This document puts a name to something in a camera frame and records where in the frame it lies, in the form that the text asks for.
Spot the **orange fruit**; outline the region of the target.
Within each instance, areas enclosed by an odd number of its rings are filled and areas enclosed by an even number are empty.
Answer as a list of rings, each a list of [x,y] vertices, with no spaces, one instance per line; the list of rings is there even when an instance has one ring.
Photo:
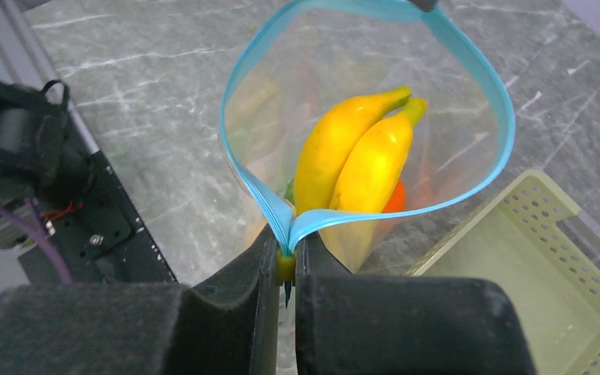
[[[405,186],[401,179],[398,180],[391,197],[389,198],[382,213],[398,213],[402,212],[406,204]]]

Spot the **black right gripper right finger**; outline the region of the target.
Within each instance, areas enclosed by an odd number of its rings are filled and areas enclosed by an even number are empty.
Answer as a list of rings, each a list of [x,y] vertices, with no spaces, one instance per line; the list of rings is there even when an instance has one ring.
[[[494,282],[355,275],[312,234],[296,248],[300,374],[533,374],[520,319]]]

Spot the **yellow banana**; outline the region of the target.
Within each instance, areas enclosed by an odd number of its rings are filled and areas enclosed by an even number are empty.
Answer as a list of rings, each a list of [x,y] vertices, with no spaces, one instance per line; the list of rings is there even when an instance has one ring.
[[[329,109],[298,157],[296,212],[382,213],[426,111],[427,100],[407,86],[347,98]]]

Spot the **pale green perforated basket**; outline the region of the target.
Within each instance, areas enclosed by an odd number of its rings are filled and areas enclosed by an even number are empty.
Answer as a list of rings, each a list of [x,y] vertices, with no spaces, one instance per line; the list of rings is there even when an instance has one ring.
[[[527,170],[409,274],[475,277],[515,306],[540,374],[600,374],[600,239],[548,175]]]

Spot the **clear zip top bag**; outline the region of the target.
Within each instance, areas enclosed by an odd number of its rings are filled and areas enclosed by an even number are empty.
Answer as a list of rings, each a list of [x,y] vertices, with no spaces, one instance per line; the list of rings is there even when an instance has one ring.
[[[351,271],[397,223],[490,184],[515,130],[501,78],[434,2],[288,2],[220,106],[225,154],[281,255],[318,234]]]

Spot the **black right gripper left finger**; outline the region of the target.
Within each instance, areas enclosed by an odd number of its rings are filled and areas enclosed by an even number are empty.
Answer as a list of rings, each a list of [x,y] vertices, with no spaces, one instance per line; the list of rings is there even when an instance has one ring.
[[[27,285],[0,294],[0,374],[273,374],[270,228],[193,287]]]

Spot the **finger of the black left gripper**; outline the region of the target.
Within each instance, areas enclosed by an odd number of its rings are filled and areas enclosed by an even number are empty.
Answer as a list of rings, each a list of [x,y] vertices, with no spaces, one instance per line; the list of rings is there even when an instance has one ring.
[[[438,3],[438,0],[409,0],[411,4],[424,13],[431,12]]]

